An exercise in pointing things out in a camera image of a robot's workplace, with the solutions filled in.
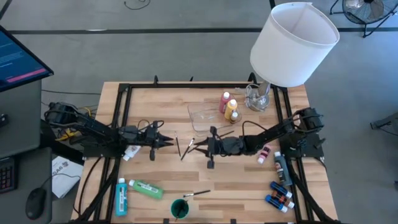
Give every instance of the computer monitor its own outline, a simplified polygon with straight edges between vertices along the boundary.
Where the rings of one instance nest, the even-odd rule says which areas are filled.
[[[46,64],[0,26],[0,92],[51,75]]]

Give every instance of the wooden tabletop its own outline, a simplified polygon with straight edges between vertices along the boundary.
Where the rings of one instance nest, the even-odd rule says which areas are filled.
[[[109,124],[113,117],[118,82],[104,83],[96,119]],[[178,134],[180,148],[184,151],[192,137],[197,141],[204,140],[204,135],[193,130],[188,106],[192,103],[218,102],[221,94],[228,91],[238,101],[243,115],[242,121],[250,120],[265,128],[278,123],[274,95],[270,92],[270,103],[265,112],[255,112],[245,107],[244,95],[235,89],[224,88],[140,88],[133,89],[127,125],[137,125],[142,119],[149,121],[164,120],[160,133],[174,138]],[[282,99],[282,111],[286,118]],[[289,98],[294,111],[309,106],[305,87],[289,88]],[[241,123],[234,124],[230,136],[242,134]],[[258,134],[262,129],[248,124],[245,134]],[[272,154],[279,150],[278,140],[270,143]],[[85,162],[75,206],[78,206],[79,196],[86,175],[96,158]],[[102,159],[94,169],[83,194],[82,210],[86,208],[98,193],[98,186],[103,168]],[[177,222],[184,223],[229,223],[232,218],[238,223],[264,222],[294,222],[294,211],[287,213],[278,211],[264,201],[272,190],[269,184],[277,180],[274,168],[274,158],[270,155],[263,165],[257,163],[257,156],[215,156],[215,169],[207,169],[208,158],[199,152],[187,154],[183,161],[178,156],[177,146],[164,147],[156,152],[156,160],[149,160],[149,148],[142,147],[138,154],[128,162],[122,160],[119,178],[141,179],[164,189],[162,200],[156,200],[129,189],[128,215],[115,217],[113,223],[162,223],[164,218],[174,222],[170,213],[172,202],[182,195],[202,190],[210,193],[188,198],[189,214],[186,219]],[[323,166],[315,159],[303,159],[308,189],[322,209],[337,218],[335,206],[330,192],[328,178]],[[301,194],[298,196],[303,219],[306,219],[305,206]],[[101,218],[105,218],[108,193],[105,195]]]

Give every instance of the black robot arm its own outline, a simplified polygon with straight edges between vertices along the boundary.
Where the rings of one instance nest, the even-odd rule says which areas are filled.
[[[282,122],[269,129],[261,127],[265,131],[258,135],[244,134],[244,124],[251,123],[251,121],[245,121],[242,124],[243,135],[238,138],[227,137],[221,139],[217,134],[217,129],[211,127],[210,132],[212,137],[195,144],[197,147],[207,145],[208,149],[205,150],[196,147],[196,150],[204,153],[206,157],[210,158],[208,168],[214,169],[213,156],[215,155],[252,156],[261,150],[265,144],[286,135],[291,136],[290,139],[293,141],[292,145],[295,146],[297,142],[303,141],[309,134],[317,133],[321,130],[323,124],[320,117],[321,115],[319,115],[314,108],[298,110],[291,117],[284,119]]]
[[[73,105],[50,103],[44,113],[45,121],[55,128],[72,128],[81,132],[80,141],[85,157],[120,157],[128,145],[150,146],[150,159],[155,160],[155,150],[171,146],[173,140],[159,133],[163,121],[154,121],[138,129],[136,126],[111,128],[86,114],[81,114]]]

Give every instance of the computer mouse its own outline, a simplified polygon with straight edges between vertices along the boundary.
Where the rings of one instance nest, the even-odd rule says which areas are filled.
[[[43,214],[45,195],[46,191],[41,187],[30,192],[25,205],[25,213],[29,219],[35,220]]]

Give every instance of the lamp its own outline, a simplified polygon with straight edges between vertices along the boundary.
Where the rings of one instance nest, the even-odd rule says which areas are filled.
[[[310,2],[274,7],[250,54],[255,73],[265,82],[257,90],[248,89],[246,104],[264,111],[271,83],[282,87],[304,84],[339,38],[333,23]]]

